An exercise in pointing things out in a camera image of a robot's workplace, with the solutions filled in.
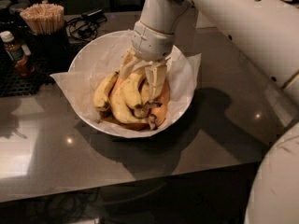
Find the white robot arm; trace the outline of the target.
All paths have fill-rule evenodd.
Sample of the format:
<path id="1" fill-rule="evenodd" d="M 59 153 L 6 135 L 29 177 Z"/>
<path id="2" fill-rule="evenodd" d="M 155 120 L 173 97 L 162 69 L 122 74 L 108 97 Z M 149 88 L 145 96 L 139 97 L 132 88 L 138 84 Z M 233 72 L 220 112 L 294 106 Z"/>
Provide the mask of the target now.
<path id="1" fill-rule="evenodd" d="M 299 8 L 281 0 L 145 0 L 132 46 L 146 61 L 168 56 L 181 6 L 201 11 L 293 102 L 298 100 Z M 244 224 L 299 224 L 299 119 L 266 153 Z"/>

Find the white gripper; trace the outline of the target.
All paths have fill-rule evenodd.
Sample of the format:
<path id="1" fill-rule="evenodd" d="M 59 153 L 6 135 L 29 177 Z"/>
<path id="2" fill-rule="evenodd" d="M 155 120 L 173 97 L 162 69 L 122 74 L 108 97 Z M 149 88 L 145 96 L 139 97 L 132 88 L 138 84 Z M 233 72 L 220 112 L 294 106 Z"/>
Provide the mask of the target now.
<path id="1" fill-rule="evenodd" d="M 122 56 L 120 78 L 126 79 L 135 65 L 146 61 L 165 59 L 172 51 L 175 36 L 152 30 L 142 21 L 137 21 L 131 37 L 132 46 Z M 167 74 L 166 61 L 153 63 L 145 68 L 149 83 L 149 98 L 155 100 L 162 92 Z"/>

